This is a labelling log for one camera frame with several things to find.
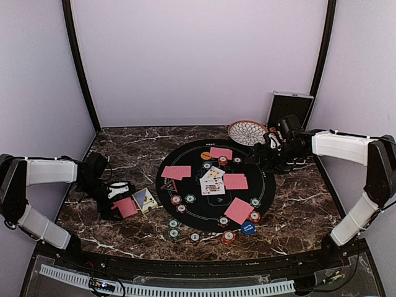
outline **orange poker chip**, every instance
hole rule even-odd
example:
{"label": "orange poker chip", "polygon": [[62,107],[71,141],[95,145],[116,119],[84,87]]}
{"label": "orange poker chip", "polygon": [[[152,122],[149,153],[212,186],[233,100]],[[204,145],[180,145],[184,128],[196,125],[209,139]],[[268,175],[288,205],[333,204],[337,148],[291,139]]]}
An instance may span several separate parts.
{"label": "orange poker chip", "polygon": [[210,160],[212,157],[210,156],[210,152],[204,152],[204,153],[202,153],[201,155],[200,155],[200,157],[203,159],[203,160],[205,160],[205,161],[207,161],[207,160]]}

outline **brown marble surface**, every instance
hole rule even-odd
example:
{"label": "brown marble surface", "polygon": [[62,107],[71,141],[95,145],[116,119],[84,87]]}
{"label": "brown marble surface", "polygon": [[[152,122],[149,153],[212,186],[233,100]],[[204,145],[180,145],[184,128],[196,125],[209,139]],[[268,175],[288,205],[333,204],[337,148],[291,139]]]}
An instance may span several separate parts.
{"label": "brown marble surface", "polygon": [[[137,190],[147,187],[158,201],[155,177],[162,160],[180,145],[211,138],[227,139],[226,127],[104,129],[91,151],[109,158],[113,169],[110,181],[130,180]],[[275,200],[256,224],[257,232],[245,236],[237,231],[232,245],[222,244],[220,233],[205,233],[185,225],[179,228],[180,239],[170,241],[171,216],[161,206],[121,222],[101,220],[96,203],[91,199],[77,203],[82,194],[73,190],[66,198],[57,224],[77,234],[85,251],[140,259],[242,260],[319,249],[321,239],[340,221],[340,216],[313,160],[299,170],[275,178]],[[192,244],[189,235],[197,231],[201,240]]]}

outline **green poker chip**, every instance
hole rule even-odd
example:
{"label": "green poker chip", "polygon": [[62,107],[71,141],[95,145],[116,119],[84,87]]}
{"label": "green poker chip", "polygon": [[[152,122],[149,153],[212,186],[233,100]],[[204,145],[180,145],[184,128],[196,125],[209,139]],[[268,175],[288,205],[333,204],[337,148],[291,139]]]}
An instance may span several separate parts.
{"label": "green poker chip", "polygon": [[255,207],[255,208],[258,208],[258,207],[260,207],[261,202],[260,202],[260,200],[257,199],[257,198],[252,198],[252,199],[250,200],[250,205],[253,206],[253,207]]}
{"label": "green poker chip", "polygon": [[204,164],[202,164],[203,169],[207,169],[209,170],[212,167],[212,164],[210,162],[204,162]]}
{"label": "green poker chip", "polygon": [[169,223],[168,223],[168,226],[171,229],[176,229],[179,226],[179,221],[177,221],[175,219],[170,220]]}
{"label": "green poker chip", "polygon": [[192,194],[188,194],[188,195],[185,196],[184,200],[187,203],[194,203],[196,201],[196,197],[194,195],[192,195]]}
{"label": "green poker chip", "polygon": [[171,229],[168,232],[168,236],[171,240],[177,240],[180,238],[180,231],[178,229]]}

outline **white slotted strip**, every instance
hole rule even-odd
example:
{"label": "white slotted strip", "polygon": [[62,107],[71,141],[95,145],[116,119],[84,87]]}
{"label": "white slotted strip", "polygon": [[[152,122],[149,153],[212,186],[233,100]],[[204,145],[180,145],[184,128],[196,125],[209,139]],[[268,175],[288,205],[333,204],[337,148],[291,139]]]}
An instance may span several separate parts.
{"label": "white slotted strip", "polygon": [[[59,280],[63,283],[89,290],[89,276],[76,274],[57,267],[41,265],[40,274]],[[119,283],[114,283],[116,290],[114,296],[122,296],[123,289]],[[294,293],[294,281],[269,283],[256,286],[239,286],[234,288],[163,288],[156,286],[140,286],[123,283],[128,297],[262,297],[276,296],[285,293]]]}

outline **blue poker chip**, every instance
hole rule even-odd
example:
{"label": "blue poker chip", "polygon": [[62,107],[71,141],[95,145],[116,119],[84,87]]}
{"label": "blue poker chip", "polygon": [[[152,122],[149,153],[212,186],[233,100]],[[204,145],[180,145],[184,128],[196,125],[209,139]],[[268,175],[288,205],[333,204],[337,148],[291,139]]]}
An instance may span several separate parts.
{"label": "blue poker chip", "polygon": [[245,235],[252,235],[254,232],[256,232],[256,226],[254,226],[252,222],[244,222],[241,230]]}

